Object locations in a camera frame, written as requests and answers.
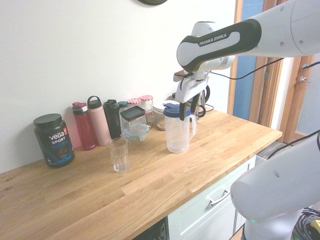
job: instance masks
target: protein powder tub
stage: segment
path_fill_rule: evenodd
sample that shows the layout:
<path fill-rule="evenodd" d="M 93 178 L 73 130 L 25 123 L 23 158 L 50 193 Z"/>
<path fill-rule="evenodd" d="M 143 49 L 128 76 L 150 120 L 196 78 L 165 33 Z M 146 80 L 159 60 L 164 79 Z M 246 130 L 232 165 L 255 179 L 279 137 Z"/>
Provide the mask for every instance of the protein powder tub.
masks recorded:
<path fill-rule="evenodd" d="M 63 167 L 75 158 L 66 123 L 60 114 L 40 116 L 33 121 L 33 124 L 34 133 L 49 167 Z"/>

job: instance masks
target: vega sport label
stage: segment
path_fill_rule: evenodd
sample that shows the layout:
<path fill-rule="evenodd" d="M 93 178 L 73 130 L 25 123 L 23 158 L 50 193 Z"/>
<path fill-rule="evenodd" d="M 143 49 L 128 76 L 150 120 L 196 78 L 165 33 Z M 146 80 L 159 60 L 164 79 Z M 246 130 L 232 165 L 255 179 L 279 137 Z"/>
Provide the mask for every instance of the vega sport label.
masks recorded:
<path fill-rule="evenodd" d="M 49 138 L 52 141 L 51 143 L 54 145 L 54 144 L 61 143 L 61 142 L 65 141 L 67 134 L 68 134 L 67 128 L 65 127 L 62 132 L 58 132 L 52 136 L 49 136 Z"/>
<path fill-rule="evenodd" d="M 48 132 L 40 138 L 41 150 L 49 165 L 58 165 L 73 157 L 74 151 L 66 127 L 62 131 Z"/>
<path fill-rule="evenodd" d="M 199 45 L 199 47 L 203 47 L 203 46 L 206 46 L 208 44 L 213 44 L 213 43 L 216 43 L 218 41 L 225 40 L 230 36 L 230 34 L 231 34 L 231 32 L 228 32 L 228 33 L 220 34 L 218 36 L 210 37 L 210 38 L 208 38 L 208 39 L 206 39 L 204 41 L 198 42 L 198 45 Z"/>

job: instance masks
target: door handle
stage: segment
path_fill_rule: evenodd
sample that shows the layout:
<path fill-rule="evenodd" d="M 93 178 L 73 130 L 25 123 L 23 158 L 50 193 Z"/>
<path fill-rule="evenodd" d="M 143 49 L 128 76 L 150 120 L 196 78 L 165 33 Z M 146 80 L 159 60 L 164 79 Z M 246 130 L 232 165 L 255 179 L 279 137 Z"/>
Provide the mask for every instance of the door handle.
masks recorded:
<path fill-rule="evenodd" d="M 222 202 L 222 201 L 223 201 L 224 199 L 226 199 L 229 195 L 230 195 L 230 191 L 228 191 L 228 190 L 225 189 L 224 192 L 223 192 L 223 196 L 220 197 L 218 200 L 214 201 L 214 200 L 212 200 L 210 197 L 208 197 L 208 200 L 210 200 L 210 205 L 211 205 L 211 206 L 214 206 L 214 205 Z"/>
<path fill-rule="evenodd" d="M 309 84 L 311 83 L 310 81 L 307 81 L 307 78 L 305 76 L 300 77 L 299 80 L 301 83 L 309 83 Z"/>

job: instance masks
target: cable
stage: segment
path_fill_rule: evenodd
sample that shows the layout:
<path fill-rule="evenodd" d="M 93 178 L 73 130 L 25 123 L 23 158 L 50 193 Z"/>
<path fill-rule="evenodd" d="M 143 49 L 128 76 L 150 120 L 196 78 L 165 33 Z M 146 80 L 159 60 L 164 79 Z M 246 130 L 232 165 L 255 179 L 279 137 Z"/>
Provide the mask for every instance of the cable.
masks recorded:
<path fill-rule="evenodd" d="M 312 68 L 313 66 L 318 65 L 318 64 L 320 64 L 320 61 L 317 61 L 317 62 L 315 62 L 315 63 L 312 63 L 311 65 L 303 66 L 303 67 L 302 67 L 302 70 L 307 70 L 307 69 Z"/>
<path fill-rule="evenodd" d="M 211 107 L 212 109 L 210 109 L 210 110 L 208 110 L 208 111 L 206 111 L 206 112 L 210 112 L 210 111 L 213 111 L 214 109 L 215 109 L 215 107 L 214 106 L 211 106 L 211 105 L 209 105 L 209 104 L 205 104 L 206 106 L 209 106 L 209 107 Z"/>
<path fill-rule="evenodd" d="M 193 74 L 194 74 L 193 72 L 189 72 L 188 74 L 184 75 L 180 83 L 180 90 L 182 90 L 182 83 L 185 80 L 185 78 L 191 77 Z"/>
<path fill-rule="evenodd" d="M 250 74 L 253 74 L 254 72 L 256 72 L 256 71 L 258 71 L 258 70 L 260 70 L 260 69 L 263 69 L 263 68 L 266 67 L 266 66 L 269 66 L 269 65 L 271 65 L 271 64 L 274 64 L 274 63 L 276 63 L 276 62 L 279 62 L 279 61 L 281 61 L 282 59 L 284 59 L 284 58 L 279 58 L 279 59 L 277 59 L 277 60 L 274 60 L 274 61 L 272 61 L 272 62 L 269 62 L 269 63 L 267 63 L 267 64 L 265 64 L 265 65 L 263 65 L 263 66 L 261 66 L 261 67 L 258 67 L 257 69 L 249 72 L 248 74 L 246 74 L 246 75 L 244 75 L 244 76 L 242 76 L 242 77 L 232 78 L 232 77 L 228 77 L 228 76 L 225 76 L 225 75 L 222 75 L 222 74 L 219 74 L 219 73 L 215 73 L 215 72 L 211 72 L 211 74 L 219 75 L 219 76 L 222 76 L 222 77 L 231 79 L 231 80 L 244 79 L 245 77 L 249 76 Z"/>
<path fill-rule="evenodd" d="M 315 220 L 320 220 L 320 212 L 312 208 L 306 207 L 303 209 L 301 216 L 296 222 L 293 229 L 294 240 L 317 240 L 320 234 L 311 226 Z"/>
<path fill-rule="evenodd" d="M 300 142 L 300 141 L 302 141 L 302 140 L 308 139 L 308 138 L 312 137 L 313 135 L 316 135 L 316 134 L 319 134 L 319 133 L 320 133 L 320 130 L 317 130 L 317 131 L 309 134 L 308 136 L 304 136 L 304 137 L 301 137 L 301 138 L 299 138 L 299 139 L 297 139 L 297 140 L 294 140 L 294 141 L 292 141 L 292 142 L 290 142 L 290 143 L 287 143 L 286 145 L 278 148 L 278 149 L 275 150 L 273 153 L 271 153 L 271 155 L 267 158 L 267 160 L 270 159 L 273 155 L 275 155 L 275 154 L 276 154 L 277 152 L 279 152 L 280 150 L 282 150 L 282 149 L 284 149 L 284 148 L 286 148 L 286 147 L 288 147 L 288 146 L 290 146 L 290 145 L 292 145 L 292 144 L 295 144 L 295 143 L 297 143 L 297 142 Z M 317 138 L 317 145 L 318 145 L 318 148 L 319 148 L 319 151 L 320 151 L 319 136 L 318 136 L 318 138 Z"/>

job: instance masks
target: red water bottle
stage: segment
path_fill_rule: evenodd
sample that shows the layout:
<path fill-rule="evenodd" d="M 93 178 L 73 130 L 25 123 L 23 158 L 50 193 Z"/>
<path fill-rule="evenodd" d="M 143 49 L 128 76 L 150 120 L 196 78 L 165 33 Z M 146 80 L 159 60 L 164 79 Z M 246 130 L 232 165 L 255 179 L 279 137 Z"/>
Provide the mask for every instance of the red water bottle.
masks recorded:
<path fill-rule="evenodd" d="M 85 102 L 72 103 L 72 112 L 78 129 L 80 142 L 84 151 L 96 147 L 96 137 L 88 114 L 88 106 Z"/>

